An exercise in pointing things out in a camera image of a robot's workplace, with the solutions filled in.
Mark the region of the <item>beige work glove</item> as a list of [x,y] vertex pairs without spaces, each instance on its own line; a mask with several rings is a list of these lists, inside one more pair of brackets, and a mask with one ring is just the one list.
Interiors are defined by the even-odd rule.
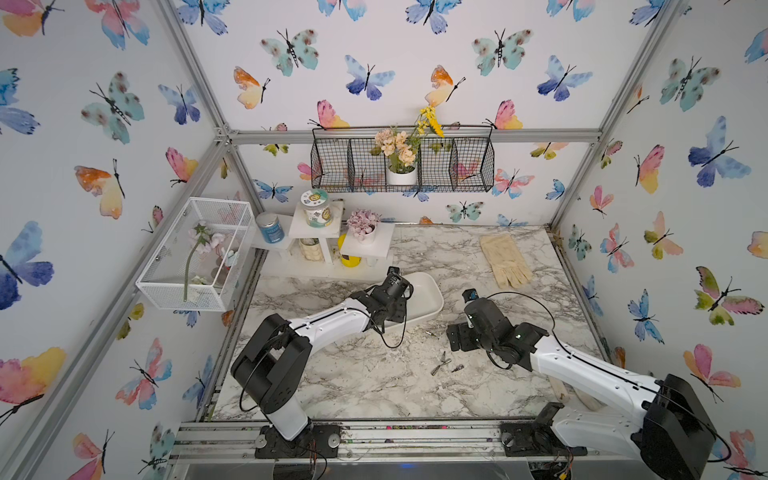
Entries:
[[482,236],[480,247],[500,288],[517,289],[533,281],[532,270],[509,234]]

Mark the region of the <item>beige jar under shelf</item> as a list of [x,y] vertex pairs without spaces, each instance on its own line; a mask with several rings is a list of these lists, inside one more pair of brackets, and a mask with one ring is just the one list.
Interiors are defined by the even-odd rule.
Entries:
[[324,254],[318,238],[301,238],[299,247],[305,260],[311,262],[323,262]]

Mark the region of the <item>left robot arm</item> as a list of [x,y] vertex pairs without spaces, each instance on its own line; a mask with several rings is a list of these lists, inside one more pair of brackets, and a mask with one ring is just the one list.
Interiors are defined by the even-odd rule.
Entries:
[[407,302],[414,286],[397,267],[379,284],[351,293],[340,304],[309,316],[287,320],[266,317],[234,360],[230,373],[286,441],[309,431],[310,420],[295,393],[312,354],[369,330],[385,333],[388,322],[407,323]]

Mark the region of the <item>white pot with flowers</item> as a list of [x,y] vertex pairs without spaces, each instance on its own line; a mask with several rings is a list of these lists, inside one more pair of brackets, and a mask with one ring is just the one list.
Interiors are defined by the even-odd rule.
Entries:
[[392,186],[413,186],[419,182],[421,147],[430,135],[444,138],[436,107],[428,105],[419,111],[415,124],[405,130],[388,127],[374,136],[372,156],[387,159],[386,182]]

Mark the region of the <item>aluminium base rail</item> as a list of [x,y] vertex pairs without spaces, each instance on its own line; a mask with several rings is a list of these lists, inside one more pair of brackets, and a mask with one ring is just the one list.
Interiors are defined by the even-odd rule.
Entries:
[[[466,461],[525,461],[555,459],[619,460],[607,450],[586,448],[587,456],[506,457],[499,426],[531,417],[505,419],[346,420],[313,424],[341,427],[341,444],[333,463],[416,463]],[[170,460],[178,465],[204,463],[296,463],[309,458],[256,459],[255,442],[263,421],[185,423],[177,435]]]

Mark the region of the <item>white stepped display shelf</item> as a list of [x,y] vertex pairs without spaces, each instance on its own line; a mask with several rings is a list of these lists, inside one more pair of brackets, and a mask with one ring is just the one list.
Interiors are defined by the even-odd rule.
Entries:
[[[391,244],[395,225],[381,223],[377,227],[372,243],[364,245],[355,238],[346,236],[341,253],[362,259],[359,266],[347,268],[342,265],[338,252],[337,240],[344,234],[342,222],[344,202],[332,202],[332,222],[324,228],[312,228],[306,223],[304,211],[299,205],[291,215],[279,215],[280,224],[285,233],[284,239],[276,244],[268,244],[261,233],[256,234],[253,246],[267,252],[262,265],[264,275],[290,278],[317,278],[347,280],[356,282],[380,282],[387,270],[394,264]],[[301,238],[318,238],[324,254],[323,262],[311,262],[304,259],[299,247]]]

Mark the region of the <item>yellow round object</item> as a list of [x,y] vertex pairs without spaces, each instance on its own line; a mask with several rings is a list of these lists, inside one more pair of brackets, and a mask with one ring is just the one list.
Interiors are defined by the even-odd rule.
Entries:
[[362,259],[360,257],[349,256],[341,253],[341,248],[344,246],[345,240],[346,240],[345,234],[342,234],[337,240],[337,247],[338,247],[341,263],[343,266],[347,268],[355,268],[360,265]]

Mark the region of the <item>artificial flower stem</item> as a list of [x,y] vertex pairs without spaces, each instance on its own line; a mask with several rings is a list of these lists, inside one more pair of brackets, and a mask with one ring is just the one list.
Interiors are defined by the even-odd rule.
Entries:
[[221,245],[226,236],[209,228],[204,221],[199,221],[188,231],[191,242],[191,250],[187,256],[184,269],[183,301],[188,301],[190,285],[190,267],[194,257],[205,256],[215,251]]

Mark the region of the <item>green lidded jar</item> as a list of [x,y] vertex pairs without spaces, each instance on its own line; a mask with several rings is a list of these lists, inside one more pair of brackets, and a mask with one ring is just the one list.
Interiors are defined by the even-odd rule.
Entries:
[[305,191],[300,197],[300,207],[304,211],[306,223],[312,228],[324,228],[333,220],[331,200],[325,190]]

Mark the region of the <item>blue tin can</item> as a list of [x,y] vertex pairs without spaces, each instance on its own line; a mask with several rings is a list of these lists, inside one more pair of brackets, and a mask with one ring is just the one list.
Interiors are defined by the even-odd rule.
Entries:
[[276,213],[261,212],[255,221],[266,243],[276,244],[284,239],[285,233]]

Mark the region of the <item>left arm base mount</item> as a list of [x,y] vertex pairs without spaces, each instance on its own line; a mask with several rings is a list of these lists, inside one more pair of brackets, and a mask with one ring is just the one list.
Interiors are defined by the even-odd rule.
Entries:
[[293,440],[286,440],[274,426],[261,428],[255,442],[256,459],[336,458],[341,427],[310,423]]

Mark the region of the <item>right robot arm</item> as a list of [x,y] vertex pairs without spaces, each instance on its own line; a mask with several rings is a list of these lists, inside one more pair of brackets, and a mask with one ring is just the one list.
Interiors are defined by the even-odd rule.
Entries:
[[452,350],[482,350],[502,370],[520,367],[560,380],[605,405],[578,412],[553,403],[540,414],[564,447],[642,461],[661,479],[699,479],[719,436],[690,383],[637,374],[568,346],[553,329],[503,314],[492,297],[463,292],[465,321],[447,327]]

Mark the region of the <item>white plastic storage box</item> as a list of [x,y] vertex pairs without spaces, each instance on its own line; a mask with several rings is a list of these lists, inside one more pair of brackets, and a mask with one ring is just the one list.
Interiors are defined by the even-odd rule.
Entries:
[[[444,307],[444,298],[435,279],[424,272],[404,276],[413,286],[414,292],[407,301],[407,320],[405,323],[435,319]],[[385,326],[396,324],[386,322]]]

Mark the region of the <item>white glove yellow cuff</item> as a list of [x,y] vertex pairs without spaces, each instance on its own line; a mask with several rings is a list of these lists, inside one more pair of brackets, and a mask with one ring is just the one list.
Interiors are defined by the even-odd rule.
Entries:
[[599,411],[604,407],[600,401],[592,396],[581,390],[575,389],[574,387],[567,386],[563,381],[557,378],[548,376],[547,379],[553,389],[556,399],[563,404],[568,404],[571,401],[571,395],[574,394],[578,401],[590,411]]

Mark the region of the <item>pink flower pot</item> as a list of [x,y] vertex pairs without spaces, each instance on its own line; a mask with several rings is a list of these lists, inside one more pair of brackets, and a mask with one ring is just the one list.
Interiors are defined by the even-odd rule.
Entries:
[[374,241],[381,215],[371,210],[355,210],[347,220],[347,235],[367,245]]

